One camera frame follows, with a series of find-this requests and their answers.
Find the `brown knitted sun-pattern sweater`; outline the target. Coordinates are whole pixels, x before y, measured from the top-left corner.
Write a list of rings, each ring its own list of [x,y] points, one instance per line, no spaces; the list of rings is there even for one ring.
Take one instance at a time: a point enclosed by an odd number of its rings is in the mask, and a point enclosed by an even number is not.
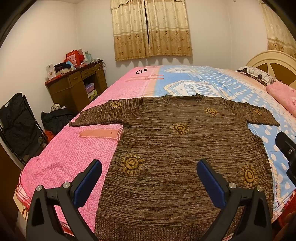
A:
[[[261,186],[273,208],[263,141],[249,124],[278,126],[258,106],[221,97],[141,97],[89,108],[70,126],[121,124],[95,218],[99,240],[199,240],[219,210],[197,175],[205,159],[241,188]]]

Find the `red checkered bed sheet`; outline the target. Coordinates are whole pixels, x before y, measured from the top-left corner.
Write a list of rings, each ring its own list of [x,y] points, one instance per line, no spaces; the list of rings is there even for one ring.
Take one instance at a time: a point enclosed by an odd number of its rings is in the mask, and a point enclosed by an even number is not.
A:
[[[25,221],[28,220],[31,199],[20,183],[16,186],[13,200]]]

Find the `folded pink blanket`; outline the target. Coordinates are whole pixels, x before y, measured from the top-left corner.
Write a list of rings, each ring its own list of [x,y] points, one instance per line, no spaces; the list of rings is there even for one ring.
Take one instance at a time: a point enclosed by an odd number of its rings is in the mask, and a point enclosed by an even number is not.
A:
[[[279,81],[266,86],[266,91],[294,117],[296,114],[296,90]]]

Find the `pink and blue bedspread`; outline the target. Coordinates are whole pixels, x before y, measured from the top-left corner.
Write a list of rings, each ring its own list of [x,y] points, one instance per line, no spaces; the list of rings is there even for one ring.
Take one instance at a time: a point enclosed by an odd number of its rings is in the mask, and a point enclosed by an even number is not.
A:
[[[255,79],[233,70],[207,66],[137,67],[108,87],[91,106],[111,99],[195,93],[263,106],[279,122],[278,127],[251,125],[250,130],[262,138],[273,173],[272,220],[283,223],[285,216],[295,211],[295,186],[287,176],[288,161],[275,145],[275,137],[284,132],[295,139],[295,117]],[[79,136],[81,132],[82,128],[64,127],[39,156],[27,163],[19,183],[30,199],[38,185],[54,188],[71,181],[93,159],[99,159],[104,170],[108,169],[116,140],[82,138]]]

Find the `patterned white brown pillow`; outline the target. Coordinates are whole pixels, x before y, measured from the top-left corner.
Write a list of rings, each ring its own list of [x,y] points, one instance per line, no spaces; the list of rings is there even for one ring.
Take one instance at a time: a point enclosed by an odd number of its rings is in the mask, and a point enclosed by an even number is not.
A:
[[[255,67],[243,66],[237,69],[236,71],[244,73],[245,75],[255,79],[256,81],[263,84],[264,86],[271,85],[275,82],[278,82],[278,80],[275,77]]]

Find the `cream wooden headboard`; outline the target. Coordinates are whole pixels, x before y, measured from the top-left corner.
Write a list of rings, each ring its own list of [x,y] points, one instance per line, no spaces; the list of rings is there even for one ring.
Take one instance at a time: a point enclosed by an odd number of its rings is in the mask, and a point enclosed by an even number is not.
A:
[[[276,50],[268,50],[254,56],[247,66],[266,70],[278,81],[295,89],[295,58]]]

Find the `black folding chair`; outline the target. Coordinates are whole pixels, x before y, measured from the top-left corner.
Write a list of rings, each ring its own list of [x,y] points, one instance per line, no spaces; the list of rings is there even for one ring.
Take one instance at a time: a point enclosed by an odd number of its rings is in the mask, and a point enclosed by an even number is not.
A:
[[[23,165],[47,145],[48,138],[22,93],[16,93],[1,107],[1,138]]]

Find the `black bag on floor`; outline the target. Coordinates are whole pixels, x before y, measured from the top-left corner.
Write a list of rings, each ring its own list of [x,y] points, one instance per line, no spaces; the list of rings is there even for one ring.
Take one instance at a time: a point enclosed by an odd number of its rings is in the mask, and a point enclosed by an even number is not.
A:
[[[50,113],[41,113],[41,120],[43,127],[46,131],[50,131],[53,134],[58,134],[64,126],[75,117],[75,114],[68,109],[57,109]]]

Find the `beige side curtain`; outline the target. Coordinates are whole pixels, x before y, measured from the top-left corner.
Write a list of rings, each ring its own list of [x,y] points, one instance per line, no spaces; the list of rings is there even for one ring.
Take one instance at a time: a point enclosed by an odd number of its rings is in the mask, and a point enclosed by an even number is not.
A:
[[[266,3],[258,2],[266,27],[267,49],[284,52],[295,58],[295,39],[290,30]]]

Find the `brown wooden desk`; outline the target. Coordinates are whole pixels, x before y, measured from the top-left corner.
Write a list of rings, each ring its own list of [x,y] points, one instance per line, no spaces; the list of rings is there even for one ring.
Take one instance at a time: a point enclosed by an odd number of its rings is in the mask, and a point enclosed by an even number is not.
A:
[[[94,84],[97,95],[107,90],[105,64],[102,60],[48,80],[45,82],[45,86],[54,104],[65,106],[77,114],[92,102],[86,90],[86,85],[91,83]]]

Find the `white photo card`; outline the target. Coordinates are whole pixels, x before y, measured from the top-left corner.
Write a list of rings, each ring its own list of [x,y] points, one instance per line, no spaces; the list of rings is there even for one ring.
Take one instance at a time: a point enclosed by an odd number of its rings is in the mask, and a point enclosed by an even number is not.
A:
[[[48,80],[51,80],[56,77],[56,71],[53,64],[46,66]]]

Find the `red gift box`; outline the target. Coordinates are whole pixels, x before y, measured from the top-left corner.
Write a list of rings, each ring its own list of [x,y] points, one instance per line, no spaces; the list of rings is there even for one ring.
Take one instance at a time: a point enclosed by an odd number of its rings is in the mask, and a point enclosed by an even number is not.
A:
[[[66,54],[66,60],[70,61],[75,67],[80,66],[84,61],[84,55],[81,50],[72,50]]]

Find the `beige patterned window curtain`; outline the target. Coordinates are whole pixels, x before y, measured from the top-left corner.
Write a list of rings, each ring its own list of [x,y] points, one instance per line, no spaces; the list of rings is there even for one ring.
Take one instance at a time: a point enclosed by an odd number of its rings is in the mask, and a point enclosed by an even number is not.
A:
[[[116,61],[192,56],[185,1],[111,1]]]

